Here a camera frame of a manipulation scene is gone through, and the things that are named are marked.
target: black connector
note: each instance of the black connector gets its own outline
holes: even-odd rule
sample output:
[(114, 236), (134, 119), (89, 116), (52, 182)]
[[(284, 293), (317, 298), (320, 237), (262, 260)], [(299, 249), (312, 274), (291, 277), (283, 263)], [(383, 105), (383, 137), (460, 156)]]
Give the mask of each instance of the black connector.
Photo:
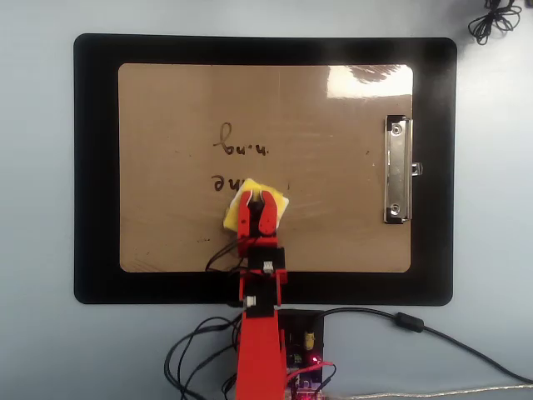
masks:
[(424, 331), (424, 321), (413, 317), (409, 314), (404, 314), (403, 312), (399, 312), (394, 317), (394, 323), (401, 328), (409, 329), (413, 332), (423, 332)]

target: handwritten word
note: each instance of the handwritten word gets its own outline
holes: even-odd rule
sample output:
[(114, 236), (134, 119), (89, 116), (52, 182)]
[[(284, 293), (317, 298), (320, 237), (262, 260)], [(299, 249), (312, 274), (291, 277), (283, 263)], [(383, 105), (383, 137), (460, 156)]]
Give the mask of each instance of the handwritten word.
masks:
[[(213, 175), (211, 178), (216, 179), (215, 190), (220, 192), (224, 188), (224, 183), (226, 180), (222, 175)], [(241, 187), (241, 183), (244, 183), (244, 179), (237, 179), (236, 181), (233, 181), (233, 179), (228, 179), (227, 182), (230, 184), (230, 189), (237, 192)]]
[[(224, 152), (230, 156), (235, 151), (237, 151), (237, 154), (241, 154), (244, 156), (247, 152), (247, 148), (251, 149), (253, 146), (249, 144), (248, 146), (228, 146), (226, 145), (226, 140), (229, 139), (229, 137), (232, 135), (232, 125), (229, 122), (225, 122), (220, 126), (220, 132), (218, 133), (218, 137), (220, 138), (220, 142), (213, 144), (213, 146), (222, 146), (222, 149)], [(264, 146), (260, 146), (256, 144), (256, 152), (259, 154), (262, 154), (263, 156), (266, 156), (268, 154), (268, 151), (265, 150)]]

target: circuit board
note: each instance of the circuit board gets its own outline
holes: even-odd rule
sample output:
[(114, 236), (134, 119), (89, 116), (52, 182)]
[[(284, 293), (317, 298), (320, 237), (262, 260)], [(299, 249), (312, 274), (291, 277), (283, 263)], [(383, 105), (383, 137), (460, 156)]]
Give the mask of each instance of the circuit board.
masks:
[[(324, 321), (316, 320), (320, 313), (313, 310), (279, 310), (279, 326), (285, 331), (287, 374), (312, 367), (323, 360)], [(285, 398), (315, 400), (314, 392), (321, 383), (321, 369), (303, 372), (287, 386)]]

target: screw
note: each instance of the screw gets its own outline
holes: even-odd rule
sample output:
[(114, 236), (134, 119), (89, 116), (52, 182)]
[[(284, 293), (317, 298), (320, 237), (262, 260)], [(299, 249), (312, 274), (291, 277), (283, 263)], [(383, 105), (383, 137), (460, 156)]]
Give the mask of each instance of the screw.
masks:
[(392, 204), (391, 205), (391, 214), (392, 215), (398, 215), (399, 212), (400, 212), (400, 206), (397, 205), (397, 204)]
[(400, 133), (401, 133), (402, 129), (401, 129), (401, 125), (395, 123), (392, 125), (392, 134), (394, 136), (398, 136)]

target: coiled black cable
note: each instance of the coiled black cable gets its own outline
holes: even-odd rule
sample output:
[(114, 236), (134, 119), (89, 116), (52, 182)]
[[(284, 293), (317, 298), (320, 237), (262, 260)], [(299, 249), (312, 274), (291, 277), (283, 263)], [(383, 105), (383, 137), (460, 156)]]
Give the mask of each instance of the coiled black cable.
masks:
[[(492, 33), (492, 27), (502, 33), (514, 31), (520, 23), (522, 7), (515, 5), (515, 0), (509, 0), (505, 7), (500, 7), (501, 0), (485, 0), (485, 8), (490, 10), (488, 14), (478, 17), (468, 24), (468, 32), (476, 38), (477, 44), (484, 46)], [(516, 18), (513, 23), (508, 17)]]

